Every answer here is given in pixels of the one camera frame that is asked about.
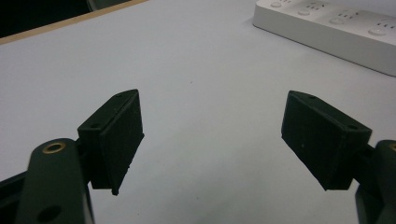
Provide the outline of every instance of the black plastic part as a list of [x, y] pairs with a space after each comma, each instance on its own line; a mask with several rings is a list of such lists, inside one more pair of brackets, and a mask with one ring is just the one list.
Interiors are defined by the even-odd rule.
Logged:
[[396, 141], [378, 142], [372, 165], [384, 204], [391, 205], [396, 213]]
[[75, 141], [49, 141], [32, 153], [15, 223], [93, 223], [88, 194]]
[[290, 91], [282, 138], [324, 189], [348, 189], [353, 155], [363, 151], [371, 130], [318, 97]]
[[382, 212], [384, 203], [381, 198], [368, 192], [362, 185], [355, 194], [360, 224], [375, 224]]
[[80, 153], [89, 155], [86, 178], [94, 189], [112, 189], [117, 195], [144, 137], [139, 92], [111, 97], [78, 127], [78, 135]]
[[0, 182], [0, 223], [14, 223], [26, 172]]

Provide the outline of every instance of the power outlet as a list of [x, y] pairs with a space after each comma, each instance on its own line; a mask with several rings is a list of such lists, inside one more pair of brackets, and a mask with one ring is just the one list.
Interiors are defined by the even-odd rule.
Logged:
[[316, 0], [260, 0], [253, 24], [396, 77], [396, 18]]

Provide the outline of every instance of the mounting hole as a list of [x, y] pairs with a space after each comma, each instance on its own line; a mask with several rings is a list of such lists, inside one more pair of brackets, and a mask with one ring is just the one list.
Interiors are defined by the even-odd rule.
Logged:
[[91, 128], [99, 128], [100, 124], [99, 123], [93, 123], [91, 124]]
[[51, 143], [43, 148], [43, 153], [44, 154], [57, 153], [57, 152], [61, 151], [62, 149], [64, 149], [65, 147], [66, 147], [66, 144], [63, 142]]
[[350, 128], [350, 129], [352, 129], [352, 130], [358, 130], [358, 127], [356, 127], [356, 126], [353, 125], [353, 124], [349, 124], [347, 127]]
[[59, 214], [61, 214], [62, 209], [58, 205], [53, 205], [50, 207], [45, 208], [38, 214], [37, 221], [40, 223], [51, 222], [55, 219]]
[[396, 143], [390, 144], [389, 147], [390, 147], [393, 151], [396, 151]]

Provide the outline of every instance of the power strip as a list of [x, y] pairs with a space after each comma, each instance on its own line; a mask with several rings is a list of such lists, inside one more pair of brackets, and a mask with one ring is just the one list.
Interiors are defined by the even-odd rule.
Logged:
[[260, 0], [253, 24], [396, 77], [396, 18], [316, 0]]

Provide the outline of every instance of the white power strip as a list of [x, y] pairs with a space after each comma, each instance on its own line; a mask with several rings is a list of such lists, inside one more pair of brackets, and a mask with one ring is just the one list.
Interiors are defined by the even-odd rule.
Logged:
[[396, 77], [396, 18], [315, 0], [260, 0], [253, 24]]

